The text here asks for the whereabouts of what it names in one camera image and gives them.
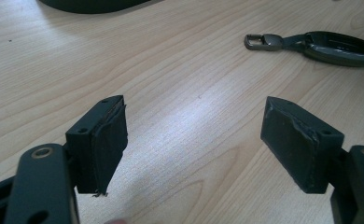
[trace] wooden table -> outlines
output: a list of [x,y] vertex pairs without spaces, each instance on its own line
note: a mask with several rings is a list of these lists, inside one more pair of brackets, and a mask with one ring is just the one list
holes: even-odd
[[364,1],[166,0],[103,15],[0,1],[0,180],[31,147],[123,94],[129,145],[82,223],[332,223],[259,138],[267,96],[364,145],[364,68],[249,51],[246,34],[325,30],[364,39]]

